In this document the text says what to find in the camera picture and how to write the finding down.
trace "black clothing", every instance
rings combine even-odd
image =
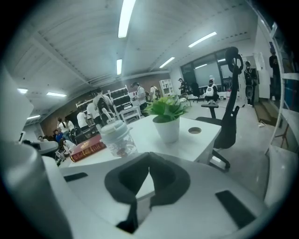
[[[142,112],[146,107],[148,106],[148,103],[143,103],[142,105],[140,105],[140,111],[141,111],[141,114],[144,116],[144,117],[147,117],[149,114],[146,113],[146,112]]]
[[[182,82],[181,82],[181,87],[180,87],[180,89],[181,89],[181,94],[186,93],[186,87],[187,87],[186,83],[185,83],[184,81],[182,81]]]

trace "chair headrest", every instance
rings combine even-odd
[[[234,72],[234,59],[239,59],[241,62],[241,66],[239,67],[238,74],[240,75],[243,70],[243,60],[241,55],[239,54],[239,50],[237,47],[230,47],[225,52],[225,60],[228,63],[229,70],[233,73]]]

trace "black pad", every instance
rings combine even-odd
[[[144,153],[107,173],[104,183],[113,199],[131,205],[127,220],[117,225],[130,233],[138,227],[135,196],[148,173],[155,188],[155,195],[150,199],[150,208],[175,203],[190,186],[189,174],[184,169],[155,153]]]
[[[219,108],[219,105],[217,104],[204,104],[204,105],[201,105],[201,107],[206,107],[206,108]]]

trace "white shirt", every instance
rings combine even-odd
[[[96,117],[100,116],[98,109],[95,107],[94,103],[89,103],[87,106],[87,113],[92,115],[92,118],[95,119]]]
[[[65,145],[63,144],[63,146],[64,146],[66,153],[71,154],[77,145],[75,145],[74,143],[72,143],[69,140],[65,140]]]
[[[80,128],[83,128],[84,126],[87,126],[88,124],[85,121],[86,115],[83,112],[80,112],[77,115],[78,125]]]
[[[146,103],[145,97],[146,97],[146,95],[145,95],[144,88],[139,86],[137,89],[137,99],[138,99],[140,105]]]
[[[72,131],[75,128],[73,122],[71,122],[70,120],[69,120],[69,122],[67,124],[69,126],[70,131]]]
[[[156,88],[155,88],[154,86],[152,86],[152,87],[150,88],[150,93],[151,93],[153,99],[157,99]]]
[[[93,103],[95,104],[95,106],[98,108],[98,102],[99,102],[99,99],[100,98],[103,98],[106,103],[108,104],[108,106],[112,106],[112,102],[110,100],[110,98],[107,96],[107,95],[103,95],[103,94],[98,94],[95,98],[93,98]]]
[[[70,129],[69,129],[69,127],[68,126],[66,126],[66,123],[64,122],[64,125],[65,125],[65,128],[64,128],[64,126],[63,126],[63,124],[62,124],[62,122],[60,123],[60,124],[58,124],[58,128],[60,128],[61,129],[61,132],[62,133],[64,133],[64,132],[66,132],[66,131],[69,131]]]

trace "wall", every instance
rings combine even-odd
[[[271,56],[269,42],[271,42],[271,38],[266,30],[266,27],[262,24],[261,19],[258,18],[257,28],[256,28],[256,38],[255,38],[255,44],[254,44],[254,52],[262,53],[265,68],[268,71],[270,77],[272,77],[273,70],[269,64],[269,57]]]
[[[180,79],[180,78],[184,79],[181,68],[176,67],[176,68],[172,69],[171,72],[170,72],[170,78],[171,78],[171,82],[172,82],[174,92],[177,95],[180,95],[181,90],[179,90],[178,88],[181,86],[181,83],[178,81],[178,79]]]
[[[106,85],[101,87],[103,90],[103,93],[107,93],[108,90],[115,91],[117,89],[125,87],[127,85],[127,88],[129,92],[132,92],[133,90],[130,88],[131,84],[135,81],[139,82],[140,85],[142,85],[146,91],[150,91],[150,87],[152,85],[155,85],[158,87],[159,90],[160,88],[160,80],[164,79],[170,79],[170,75],[168,73],[165,74],[157,74],[157,75],[150,75],[150,76],[145,76],[145,77],[139,77],[139,78],[134,78],[134,79],[128,79],[128,80],[123,80],[119,81],[110,85]],[[77,110],[76,103],[78,101],[83,101],[83,100],[89,100],[91,99],[91,96],[89,93],[86,93],[82,96],[79,96],[69,103],[65,104],[64,106],[60,107],[58,110],[53,112],[51,115],[49,115],[47,118],[45,118],[41,122],[41,127],[46,135],[53,135],[53,130],[57,128],[57,119],[58,117],[61,117],[62,119],[65,118],[65,116],[69,115],[70,113],[74,112]]]
[[[33,124],[33,125],[29,125],[29,126],[25,126],[23,128],[23,131],[26,132],[26,135],[24,137],[24,140],[30,140],[33,142],[38,142],[38,137],[44,136],[43,130],[41,128],[40,124]]]

